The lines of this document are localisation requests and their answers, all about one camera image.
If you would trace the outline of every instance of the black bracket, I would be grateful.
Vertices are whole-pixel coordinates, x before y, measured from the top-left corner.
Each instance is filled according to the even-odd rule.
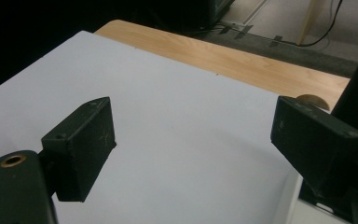
[[[358,68],[331,114],[280,96],[271,142],[304,177],[300,199],[358,224]]]
[[[84,202],[116,146],[109,97],[87,102],[42,138],[0,158],[0,223],[58,223],[51,196]]]

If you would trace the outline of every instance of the dark background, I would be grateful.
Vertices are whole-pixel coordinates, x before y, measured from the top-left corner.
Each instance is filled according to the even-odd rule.
[[[112,20],[181,33],[207,28],[207,0],[4,0],[0,1],[0,84],[80,31]]]

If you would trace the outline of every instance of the screw hole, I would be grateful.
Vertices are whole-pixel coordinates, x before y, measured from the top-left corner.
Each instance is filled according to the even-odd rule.
[[[25,159],[26,159],[26,156],[24,156],[24,155],[11,156],[1,162],[1,167],[7,168],[7,167],[16,166],[16,165],[22,163],[23,161],[25,161]]]

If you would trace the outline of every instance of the cable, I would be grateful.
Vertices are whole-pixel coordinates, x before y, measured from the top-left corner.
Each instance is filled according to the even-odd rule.
[[[323,40],[330,33],[330,31],[334,27],[334,24],[336,23],[337,14],[338,14],[339,8],[341,7],[342,1],[343,0],[339,0],[339,2],[338,2],[336,13],[334,15],[333,21],[331,22],[331,25],[330,25],[329,29],[327,30],[327,32],[321,38],[316,40],[315,42],[312,42],[312,43],[309,43],[309,44],[302,44],[302,45],[300,44],[300,45],[298,45],[299,47],[305,48],[305,47],[310,47],[312,45],[315,45],[315,44],[319,43],[321,40]]]
[[[267,38],[267,37],[264,37],[264,36],[260,36],[260,35],[252,35],[252,36],[256,36],[256,37],[259,37],[259,38],[263,38],[263,39],[267,39],[267,40],[270,40],[270,41],[273,41],[273,42],[277,42],[277,43],[282,43],[282,44],[286,44],[286,45],[291,45],[291,46],[295,46],[295,47],[300,47],[300,48],[307,48],[307,47],[310,47],[310,46],[313,46],[317,43],[319,43],[321,40],[323,40],[325,37],[327,37],[330,33],[330,31],[333,29],[334,25],[336,24],[336,19],[337,19],[337,14],[339,12],[339,9],[341,7],[341,4],[342,4],[342,1],[343,0],[339,0],[338,2],[338,5],[337,5],[337,8],[336,8],[336,12],[335,12],[335,15],[334,15],[334,18],[333,18],[333,21],[331,22],[330,24],[330,27],[328,28],[328,30],[326,31],[326,33],[320,37],[319,39],[317,39],[316,41],[312,42],[312,43],[309,43],[309,44],[296,44],[296,43],[293,43],[293,42],[289,42],[289,41],[283,41],[283,40],[275,40],[275,39],[271,39],[271,38]],[[200,34],[204,34],[204,33],[208,33],[208,32],[215,32],[215,31],[222,31],[223,29],[225,29],[227,27],[227,25],[225,24],[220,24],[220,23],[217,23],[216,26],[223,26],[223,28],[215,28],[215,29],[211,29],[211,30],[203,30],[203,31],[198,31],[198,32],[188,32],[188,33],[183,33],[184,34],[187,34],[189,35],[190,37],[194,37],[196,35],[200,35]],[[241,30],[238,30],[238,29],[234,29],[234,28],[230,28],[230,30],[232,31],[236,31],[236,32],[239,32],[239,33],[242,33],[243,32]]]

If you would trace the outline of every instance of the table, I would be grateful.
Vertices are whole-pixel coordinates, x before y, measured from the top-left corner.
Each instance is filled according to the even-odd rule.
[[[316,95],[333,108],[349,79],[171,34],[126,21],[110,21],[95,32],[157,55],[231,77],[280,95]],[[344,223],[297,201],[288,223]]]
[[[292,85],[309,80],[311,88],[304,82],[306,90],[318,86],[330,90],[323,81],[337,84],[339,77],[317,76],[316,71],[124,21],[112,21],[97,34],[105,37],[75,35],[0,86],[0,154],[4,155],[40,149],[43,134],[74,108],[86,100],[113,96],[117,129],[113,159],[105,164],[85,203],[56,204],[59,220],[272,220],[276,196],[291,167],[269,140],[277,97],[269,88],[277,85],[269,85],[268,77],[276,80],[274,76],[282,73],[276,71],[279,68],[305,70],[305,77],[292,72],[286,80]],[[157,42],[150,45],[153,39]],[[234,64],[249,67],[227,68],[232,54],[242,56]],[[256,87],[226,77],[236,73],[245,75],[235,79],[253,81]],[[290,92],[290,85],[277,90]]]

